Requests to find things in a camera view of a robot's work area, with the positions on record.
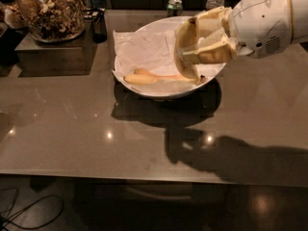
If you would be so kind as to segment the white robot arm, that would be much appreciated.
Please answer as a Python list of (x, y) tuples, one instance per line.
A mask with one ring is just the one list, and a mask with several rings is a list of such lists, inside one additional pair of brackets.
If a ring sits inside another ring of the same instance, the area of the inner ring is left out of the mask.
[(308, 0), (241, 0), (185, 21), (176, 34), (179, 64), (265, 58), (308, 39)]

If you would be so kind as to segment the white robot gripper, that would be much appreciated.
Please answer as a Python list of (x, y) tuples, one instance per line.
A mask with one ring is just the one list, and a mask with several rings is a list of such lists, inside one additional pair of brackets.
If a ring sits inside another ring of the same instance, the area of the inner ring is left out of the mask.
[(233, 9), (223, 6), (198, 13), (198, 38), (216, 31), (229, 33), (212, 45), (199, 42), (192, 53), (193, 64), (224, 64), (239, 56), (265, 58), (283, 52), (292, 39), (290, 0), (241, 0)]

